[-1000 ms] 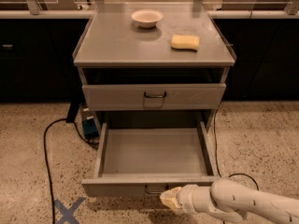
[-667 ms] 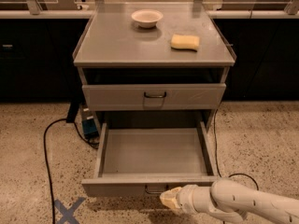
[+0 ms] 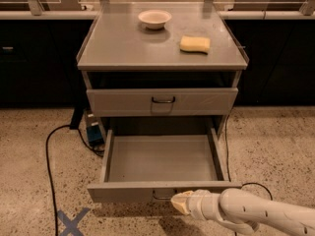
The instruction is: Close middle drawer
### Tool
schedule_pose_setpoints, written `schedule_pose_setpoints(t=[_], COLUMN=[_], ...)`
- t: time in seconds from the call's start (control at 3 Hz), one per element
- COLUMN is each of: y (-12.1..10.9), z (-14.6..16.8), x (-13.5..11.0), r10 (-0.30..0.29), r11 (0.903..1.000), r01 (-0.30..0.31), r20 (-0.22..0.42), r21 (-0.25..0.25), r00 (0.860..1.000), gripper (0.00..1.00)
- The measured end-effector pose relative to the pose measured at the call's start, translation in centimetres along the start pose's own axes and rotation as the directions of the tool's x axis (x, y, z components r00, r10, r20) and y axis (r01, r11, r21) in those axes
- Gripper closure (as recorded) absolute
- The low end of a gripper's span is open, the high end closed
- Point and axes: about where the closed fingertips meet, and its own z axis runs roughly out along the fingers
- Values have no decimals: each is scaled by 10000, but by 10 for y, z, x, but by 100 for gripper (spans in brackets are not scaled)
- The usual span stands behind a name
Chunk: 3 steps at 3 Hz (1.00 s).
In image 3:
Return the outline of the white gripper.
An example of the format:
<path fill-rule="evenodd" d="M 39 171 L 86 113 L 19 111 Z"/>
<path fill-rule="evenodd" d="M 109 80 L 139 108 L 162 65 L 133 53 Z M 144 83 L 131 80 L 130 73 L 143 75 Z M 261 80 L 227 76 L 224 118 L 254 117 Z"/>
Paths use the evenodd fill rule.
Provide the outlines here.
<path fill-rule="evenodd" d="M 184 215 L 190 214 L 197 220 L 221 221 L 220 196 L 208 190 L 186 191 L 174 195 L 170 201 Z"/>

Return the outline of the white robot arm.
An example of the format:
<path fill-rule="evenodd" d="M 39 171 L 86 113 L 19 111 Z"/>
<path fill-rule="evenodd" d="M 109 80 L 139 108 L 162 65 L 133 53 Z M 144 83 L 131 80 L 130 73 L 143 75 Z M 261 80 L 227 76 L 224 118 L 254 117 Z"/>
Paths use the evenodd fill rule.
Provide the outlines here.
<path fill-rule="evenodd" d="M 240 189 L 220 194 L 187 191 L 174 195 L 171 203 L 182 214 L 215 221 L 243 235 L 251 235 L 265 224 L 289 236 L 315 236 L 314 209 L 266 200 Z"/>

